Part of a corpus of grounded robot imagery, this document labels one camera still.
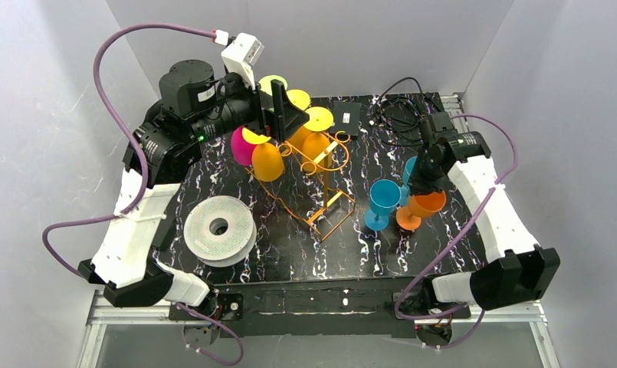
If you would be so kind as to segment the orange wine glass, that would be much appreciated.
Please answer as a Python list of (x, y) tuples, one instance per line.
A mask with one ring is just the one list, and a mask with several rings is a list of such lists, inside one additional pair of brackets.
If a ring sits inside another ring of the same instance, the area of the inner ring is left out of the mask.
[(400, 228), (415, 231), (423, 219), (432, 217), (441, 211), (447, 202), (444, 192), (433, 192), (428, 195), (412, 195), (408, 204), (398, 209), (396, 221)]

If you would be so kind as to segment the yellow-orange wine glass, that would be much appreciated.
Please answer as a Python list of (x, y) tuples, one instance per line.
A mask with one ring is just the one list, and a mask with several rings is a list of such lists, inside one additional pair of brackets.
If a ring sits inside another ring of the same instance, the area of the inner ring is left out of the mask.
[(302, 158), (302, 163), (305, 163), (302, 170), (306, 173), (312, 171), (321, 173), (323, 170), (317, 168), (311, 161), (330, 145), (330, 140), (323, 131), (332, 126), (333, 115), (325, 107), (310, 107), (306, 112), (310, 115), (310, 120), (304, 127), (308, 129), (309, 135), (300, 146), (301, 152), (306, 155)]
[(269, 136), (254, 133), (248, 128), (242, 130), (247, 143), (255, 145), (252, 153), (254, 175), (263, 182), (273, 182), (284, 173), (284, 162), (278, 148), (270, 142)]
[[(294, 104), (296, 107), (299, 107), (301, 110), (306, 110), (311, 104), (309, 94), (303, 90), (288, 90), (287, 95), (291, 103)], [(308, 138), (311, 133), (312, 132), (308, 130), (305, 126), (301, 126), (287, 141), (289, 144), (301, 151), (305, 139)]]

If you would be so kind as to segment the yellow-orange wine glass back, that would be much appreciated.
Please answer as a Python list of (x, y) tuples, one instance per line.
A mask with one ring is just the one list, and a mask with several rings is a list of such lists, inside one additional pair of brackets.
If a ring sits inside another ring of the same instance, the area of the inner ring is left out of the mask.
[[(288, 90), (287, 95), (291, 103), (294, 104), (296, 107), (299, 107), (301, 110), (306, 110), (311, 104), (309, 94), (303, 90)], [(305, 139), (308, 138), (311, 133), (312, 132), (308, 130), (305, 126), (301, 126), (287, 141), (289, 144), (301, 151)]]

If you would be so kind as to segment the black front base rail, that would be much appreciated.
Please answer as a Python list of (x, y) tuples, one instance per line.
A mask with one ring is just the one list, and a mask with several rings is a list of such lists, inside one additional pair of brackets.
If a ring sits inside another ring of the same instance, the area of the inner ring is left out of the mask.
[(240, 337), (389, 335), (415, 337), (393, 304), (409, 277), (220, 284), (195, 311)]

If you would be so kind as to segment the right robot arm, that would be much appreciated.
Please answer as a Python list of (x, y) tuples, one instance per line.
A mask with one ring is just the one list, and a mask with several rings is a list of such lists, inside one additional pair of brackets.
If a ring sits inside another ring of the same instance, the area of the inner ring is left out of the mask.
[(555, 248), (543, 248), (526, 229), (504, 190), (503, 175), (494, 168), (491, 150), (476, 131), (458, 131), (446, 112), (420, 119), (423, 141), (409, 167), (407, 204), (396, 213), (405, 230), (440, 211), (447, 197), (444, 185), (451, 182), (473, 215), (451, 247), (476, 227), (484, 245), (487, 264), (472, 272), (429, 275), (422, 271), (415, 281), (422, 288), (414, 301), (424, 312), (444, 311), (451, 305), (476, 304), (492, 311), (541, 299), (560, 266)]

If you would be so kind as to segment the teal wine glass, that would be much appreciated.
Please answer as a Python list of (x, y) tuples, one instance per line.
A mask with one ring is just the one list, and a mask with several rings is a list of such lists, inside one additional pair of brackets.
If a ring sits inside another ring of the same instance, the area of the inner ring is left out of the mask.
[(400, 190), (401, 190), (401, 198), (399, 200), (400, 206), (406, 206), (408, 204), (409, 196), (410, 196), (409, 179), (410, 179), (412, 170), (414, 168), (414, 165), (417, 159), (418, 159), (417, 156), (413, 156), (409, 158), (405, 163), (403, 173), (402, 173), (402, 186), (400, 187)]

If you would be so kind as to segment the magenta wine glass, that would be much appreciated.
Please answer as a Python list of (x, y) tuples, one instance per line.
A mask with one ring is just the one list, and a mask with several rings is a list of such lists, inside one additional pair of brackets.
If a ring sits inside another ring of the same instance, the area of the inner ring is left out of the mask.
[(231, 135), (231, 152), (237, 163), (242, 166), (252, 165), (252, 155), (256, 144), (249, 143), (243, 136), (244, 127), (240, 126)]

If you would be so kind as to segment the white perforated filament spool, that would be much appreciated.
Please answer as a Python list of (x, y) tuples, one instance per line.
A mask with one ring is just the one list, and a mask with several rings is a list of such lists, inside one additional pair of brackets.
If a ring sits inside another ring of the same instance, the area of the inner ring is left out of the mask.
[(186, 218), (183, 237), (203, 264), (226, 268), (248, 256), (257, 226), (251, 210), (240, 199), (217, 195), (193, 208)]

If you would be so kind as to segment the black power adapter box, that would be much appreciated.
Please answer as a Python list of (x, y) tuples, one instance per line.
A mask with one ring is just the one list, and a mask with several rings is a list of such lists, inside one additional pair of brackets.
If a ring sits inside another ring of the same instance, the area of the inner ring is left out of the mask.
[(361, 103), (339, 100), (334, 102), (332, 109), (333, 124), (329, 133), (339, 139), (357, 140), (361, 110)]

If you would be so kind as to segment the blue wine glass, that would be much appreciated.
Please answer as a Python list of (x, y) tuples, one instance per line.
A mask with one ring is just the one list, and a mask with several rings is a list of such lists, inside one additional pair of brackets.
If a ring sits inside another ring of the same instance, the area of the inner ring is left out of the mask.
[(399, 186), (389, 179), (375, 181), (369, 191), (369, 210), (364, 215), (368, 229), (382, 231), (389, 224), (389, 216), (401, 199)]

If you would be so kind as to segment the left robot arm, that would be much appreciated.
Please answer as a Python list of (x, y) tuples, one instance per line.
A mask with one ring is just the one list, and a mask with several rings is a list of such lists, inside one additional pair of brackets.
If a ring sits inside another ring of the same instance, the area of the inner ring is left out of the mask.
[(149, 307), (159, 301), (197, 307), (217, 292), (204, 278), (159, 263), (152, 250), (162, 241), (166, 209), (208, 141), (247, 127), (284, 141), (308, 122), (279, 83), (266, 93), (228, 72), (216, 78), (200, 60), (175, 63), (159, 82), (161, 97), (133, 131), (126, 148), (117, 215), (81, 277), (103, 286), (114, 307)]

